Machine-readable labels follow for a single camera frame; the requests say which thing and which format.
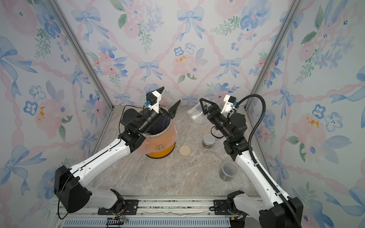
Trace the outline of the beige jar lid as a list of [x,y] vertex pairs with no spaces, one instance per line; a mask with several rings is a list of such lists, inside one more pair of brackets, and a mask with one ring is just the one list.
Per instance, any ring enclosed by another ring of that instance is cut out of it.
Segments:
[[179,153],[181,156],[189,156],[191,152],[192,152],[191,147],[188,145],[182,145],[179,148]]

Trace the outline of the glass jar with tea leaves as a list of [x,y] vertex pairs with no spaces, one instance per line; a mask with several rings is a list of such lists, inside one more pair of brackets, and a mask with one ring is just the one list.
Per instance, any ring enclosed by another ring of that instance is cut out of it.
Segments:
[[197,105],[192,107],[187,112],[187,115],[194,124],[200,124],[203,121],[203,117],[204,117],[201,104],[198,103]]

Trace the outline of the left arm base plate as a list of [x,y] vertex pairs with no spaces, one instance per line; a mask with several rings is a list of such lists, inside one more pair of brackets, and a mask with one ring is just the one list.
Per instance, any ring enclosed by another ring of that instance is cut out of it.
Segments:
[[111,209],[99,208],[98,215],[136,215],[138,204],[137,199],[119,200]]

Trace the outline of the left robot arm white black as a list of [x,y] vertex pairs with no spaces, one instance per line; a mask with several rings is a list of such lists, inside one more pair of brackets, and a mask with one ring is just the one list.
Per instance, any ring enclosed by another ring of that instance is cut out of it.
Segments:
[[160,118],[173,120],[180,101],[166,110],[159,105],[164,87],[146,94],[143,113],[129,108],[121,115],[119,125],[124,127],[118,137],[107,147],[70,168],[61,166],[55,171],[54,194],[58,206],[67,213],[75,213],[84,207],[99,207],[120,215],[126,205],[116,190],[97,190],[89,187],[90,182],[115,161],[136,151],[145,141],[145,133]]

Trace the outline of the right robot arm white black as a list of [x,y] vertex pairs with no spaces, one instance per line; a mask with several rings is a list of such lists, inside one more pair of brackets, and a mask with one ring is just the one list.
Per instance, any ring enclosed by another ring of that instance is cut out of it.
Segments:
[[[252,128],[248,138],[246,118],[237,113],[241,103],[255,97],[261,101],[261,116]],[[226,206],[234,219],[244,220],[247,216],[254,218],[263,228],[300,228],[303,203],[297,197],[291,197],[269,175],[252,149],[252,138],[265,115],[266,103],[260,95],[249,95],[240,101],[226,96],[224,107],[201,98],[203,115],[221,132],[225,152],[243,169],[257,189],[261,201],[249,197],[243,191],[235,191],[227,196]]]

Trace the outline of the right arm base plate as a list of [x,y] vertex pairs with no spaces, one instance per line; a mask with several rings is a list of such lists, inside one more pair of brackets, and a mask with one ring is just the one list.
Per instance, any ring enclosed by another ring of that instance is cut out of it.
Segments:
[[215,215],[227,215],[227,216],[234,215],[229,210],[226,199],[214,199],[213,206],[210,207],[210,211],[214,212]]

